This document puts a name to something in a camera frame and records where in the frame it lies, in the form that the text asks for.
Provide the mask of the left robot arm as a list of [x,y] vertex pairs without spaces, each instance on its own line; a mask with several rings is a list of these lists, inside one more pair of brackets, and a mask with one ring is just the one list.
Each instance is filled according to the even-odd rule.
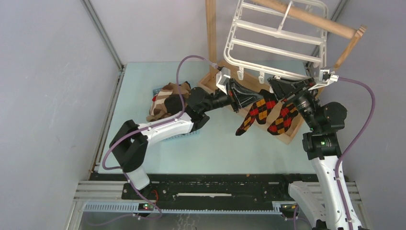
[[123,123],[109,145],[121,169],[139,199],[151,195],[150,179],[142,168],[147,148],[172,136],[188,134],[202,128],[210,119],[206,112],[231,106],[235,112],[265,98],[267,91],[255,92],[240,85],[234,79],[226,84],[225,91],[208,93],[195,87],[184,100],[185,106],[175,115],[147,124],[136,124],[133,120]]

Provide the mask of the red black argyle sock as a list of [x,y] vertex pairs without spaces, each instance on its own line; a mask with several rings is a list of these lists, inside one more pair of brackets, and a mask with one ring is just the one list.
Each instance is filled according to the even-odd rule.
[[293,119],[299,115],[293,103],[284,104],[279,116],[270,124],[267,131],[274,136],[286,133],[292,125]]

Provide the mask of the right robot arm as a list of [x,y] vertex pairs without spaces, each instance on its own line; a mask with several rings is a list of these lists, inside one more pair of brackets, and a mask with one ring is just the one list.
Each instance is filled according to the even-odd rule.
[[321,105],[313,94],[315,81],[268,78],[273,93],[284,105],[293,104],[310,132],[303,134],[307,153],[322,192],[323,203],[310,196],[304,185],[285,182],[279,186],[279,196],[294,199],[305,213],[314,230],[361,230],[361,220],[352,205],[342,169],[342,152],[337,132],[345,127],[347,109],[338,102]]

